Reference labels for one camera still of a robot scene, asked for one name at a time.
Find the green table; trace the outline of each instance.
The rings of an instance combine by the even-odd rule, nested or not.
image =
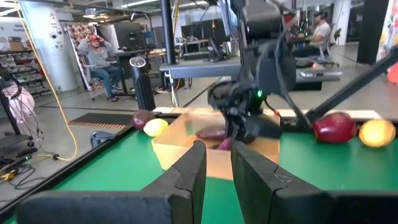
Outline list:
[[[396,190],[398,153],[394,148],[398,148],[398,141],[384,149],[370,149],[358,138],[347,144],[327,145],[316,142],[311,134],[284,133],[279,164],[325,190]],[[132,128],[123,132],[119,140],[89,154],[28,194],[49,188],[140,190],[163,172],[152,150],[151,138]],[[207,178],[202,223],[243,223],[232,181]]]

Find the pink bag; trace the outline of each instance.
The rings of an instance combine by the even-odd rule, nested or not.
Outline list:
[[[9,99],[10,111],[17,123],[25,123],[26,119],[33,116],[36,117],[34,112],[35,100],[33,96],[24,87],[21,88],[22,91],[20,95],[15,99],[11,99],[18,91],[18,86],[15,83],[2,90],[3,94]]]

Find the table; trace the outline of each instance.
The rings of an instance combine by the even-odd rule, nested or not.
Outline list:
[[[188,46],[189,45],[197,45],[198,46],[198,51],[199,51],[201,48],[205,48],[205,43],[207,43],[208,41],[209,41],[208,39],[203,39],[203,40],[194,40],[194,41],[186,42],[184,44],[184,53],[185,54],[191,53],[191,52],[188,51]]]
[[[168,113],[192,108],[156,110]],[[374,111],[348,112],[361,119],[378,117]],[[293,115],[291,110],[280,113]],[[312,134],[284,133],[280,139],[279,165],[325,190],[396,190],[398,153],[394,148],[398,148],[397,140],[385,149],[370,149],[358,138],[347,144],[329,145],[317,142]],[[44,183],[53,190],[140,190],[162,172],[151,138],[128,128],[115,140],[88,152]],[[38,190],[36,187],[29,193]],[[2,210],[0,222],[4,215]],[[202,223],[243,223],[232,181],[207,178]]]

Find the cardboard box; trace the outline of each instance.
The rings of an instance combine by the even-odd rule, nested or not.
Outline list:
[[[201,140],[207,148],[207,176],[220,179],[233,180],[231,152],[210,149],[211,146],[219,144],[217,141],[203,140],[195,136],[202,128],[215,124],[224,124],[224,117],[218,111],[210,112],[208,109],[195,113],[184,113],[179,116],[161,136],[152,140],[152,147],[162,166],[167,170],[191,147],[195,140]],[[278,163],[279,141],[275,139],[257,138],[249,144],[263,156]]]
[[[15,41],[10,41],[10,48],[11,51],[23,51],[24,46],[22,45],[22,42],[15,42]]]

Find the yellow cable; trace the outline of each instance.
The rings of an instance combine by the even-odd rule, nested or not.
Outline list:
[[[173,19],[174,19],[174,29],[173,29],[173,36],[174,36],[174,33],[175,33],[175,29],[177,28],[177,19],[178,19],[178,16],[180,15],[180,0],[177,0],[177,3],[176,3],[176,6],[175,6],[175,12],[174,12],[174,14],[175,15],[173,15],[173,16],[175,16]],[[178,90],[178,88],[180,87],[180,81],[181,81],[181,79],[178,79],[178,82],[177,82],[177,86],[175,87],[175,90],[177,91]]]
[[[65,125],[67,126],[67,129],[68,129],[68,131],[69,131],[69,133],[70,133],[70,136],[71,136],[72,139],[73,139],[73,143],[75,144],[75,151],[74,151],[73,156],[72,156],[71,158],[63,158],[63,157],[58,156],[57,159],[59,159],[59,160],[61,160],[61,161],[72,161],[72,160],[74,160],[74,158],[76,158],[77,150],[78,150],[76,138],[75,138],[75,136],[73,135],[73,132],[72,132],[72,130],[71,130],[70,127],[69,127],[67,117],[65,116],[65,113],[63,112],[63,109],[62,109],[62,106],[61,106],[61,102],[60,102],[60,100],[58,99],[58,96],[57,96],[57,92],[55,91],[54,87],[52,86],[51,81],[50,81],[50,78],[49,78],[49,76],[47,75],[47,72],[45,71],[44,65],[43,65],[42,61],[39,59],[39,56],[37,55],[36,49],[35,49],[35,47],[34,47],[34,45],[33,45],[32,38],[30,37],[30,34],[29,34],[29,32],[27,31],[27,29],[26,29],[24,19],[23,19],[22,16],[21,16],[21,11],[20,11],[20,8],[18,7],[18,3],[17,3],[16,0],[14,0],[14,5],[15,5],[15,9],[17,9],[18,17],[19,17],[19,19],[21,20],[22,27],[24,28],[25,34],[26,34],[26,36],[27,36],[27,38],[28,38],[28,40],[29,40],[29,42],[30,42],[30,46],[32,47],[33,53],[34,53],[34,55],[35,55],[37,61],[39,62],[40,67],[41,67],[42,70],[43,70],[43,73],[44,73],[45,78],[46,78],[47,81],[49,82],[49,85],[50,85],[50,88],[51,88],[51,92],[54,94],[55,100],[57,101],[57,104],[58,104],[58,106],[60,107],[60,111],[61,111],[61,114],[62,114],[63,121],[65,122]]]
[[[42,154],[42,155],[34,155],[34,156],[32,156],[32,158],[37,158],[37,157],[46,157],[46,158],[48,158],[48,157],[52,157],[52,155],[45,155],[45,154]]]

